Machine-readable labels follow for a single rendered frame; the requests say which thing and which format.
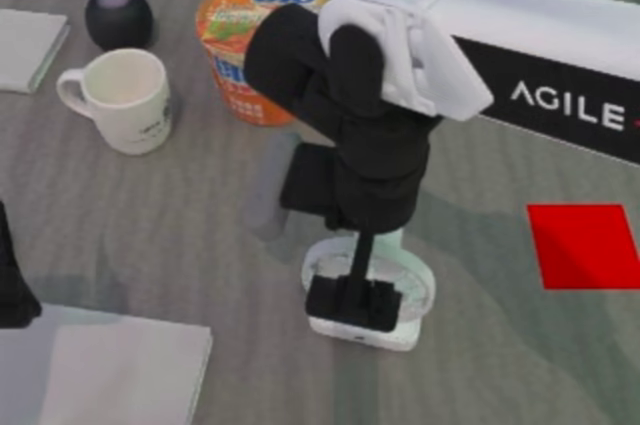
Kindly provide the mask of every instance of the instant noodle cup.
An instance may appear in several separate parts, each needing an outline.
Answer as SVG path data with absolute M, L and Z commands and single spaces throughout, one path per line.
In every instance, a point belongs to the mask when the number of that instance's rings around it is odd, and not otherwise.
M 213 78 L 225 104 L 241 120 L 277 126 L 293 117 L 253 90 L 243 74 L 244 55 L 260 22 L 275 8 L 297 3 L 315 12 L 327 0 L 203 0 L 196 29 L 209 56 Z

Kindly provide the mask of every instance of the white napkin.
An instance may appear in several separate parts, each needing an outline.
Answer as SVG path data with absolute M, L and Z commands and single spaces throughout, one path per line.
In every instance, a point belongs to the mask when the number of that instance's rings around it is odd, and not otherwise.
M 68 33 L 63 15 L 0 9 L 0 90 L 35 92 Z
M 0 424 L 188 425 L 208 328 L 44 306 L 0 330 Z

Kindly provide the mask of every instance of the tabletop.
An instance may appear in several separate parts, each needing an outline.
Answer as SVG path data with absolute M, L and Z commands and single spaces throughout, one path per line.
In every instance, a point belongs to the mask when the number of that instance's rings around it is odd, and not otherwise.
M 482 118 L 444 123 L 405 231 L 438 283 L 418 346 L 319 336 L 300 267 L 331 233 L 302 215 L 271 243 L 245 231 L 244 193 L 275 132 L 218 98 L 194 31 L 201 0 L 149 1 L 179 113 L 166 144 L 128 157 L 56 97 L 60 73 L 99 54 L 86 0 L 0 0 L 72 25 L 37 93 L 0 94 L 0 197 L 42 301 L 211 327 L 197 425 L 637 422 L 639 296 L 544 292 L 525 210 L 614 201 L 638 236 L 637 168 Z

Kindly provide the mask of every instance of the wooden table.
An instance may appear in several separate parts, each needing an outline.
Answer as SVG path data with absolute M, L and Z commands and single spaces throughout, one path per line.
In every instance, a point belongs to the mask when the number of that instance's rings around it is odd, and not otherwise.
M 0 197 L 43 301 L 212 328 L 196 424 L 640 420 L 639 295 L 542 291 L 525 215 L 530 202 L 614 201 L 638 235 L 637 169 L 480 118 L 445 123 L 406 230 L 439 287 L 418 347 L 327 339 L 309 328 L 300 284 L 304 253 L 330 235 L 322 222 L 293 216 L 264 244 L 238 220 L 273 131 L 217 98 L 194 32 L 200 0 L 150 0 L 180 113 L 142 158 L 110 150 L 56 97 L 57 76 L 99 53 L 85 1 L 0 0 L 73 26 L 35 95 L 0 95 Z

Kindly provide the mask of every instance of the white object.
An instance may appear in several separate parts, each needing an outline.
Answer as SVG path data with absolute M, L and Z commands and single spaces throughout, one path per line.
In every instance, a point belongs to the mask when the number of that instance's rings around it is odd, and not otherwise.
M 80 86 L 82 97 L 72 91 Z M 141 155 L 162 145 L 171 132 L 166 69 L 138 49 L 105 53 L 82 70 L 67 70 L 57 82 L 60 99 L 92 119 L 115 150 Z
M 367 279 L 394 284 L 403 295 L 398 325 L 389 333 L 309 317 L 322 335 L 392 351 L 410 351 L 418 343 L 423 317 L 433 307 L 436 282 L 431 269 L 402 249 L 402 231 L 376 237 Z M 311 247 L 302 266 L 302 285 L 309 290 L 314 275 L 336 278 L 349 273 L 356 248 L 353 237 L 332 238 Z
M 0 330 L 3 425 L 188 425 L 208 328 L 45 305 Z
M 320 38 L 353 23 L 378 38 L 383 98 L 464 120 L 492 102 L 452 37 L 640 81 L 640 7 L 615 0 L 330 0 Z
M 34 93 L 68 34 L 63 15 L 0 10 L 0 90 Z

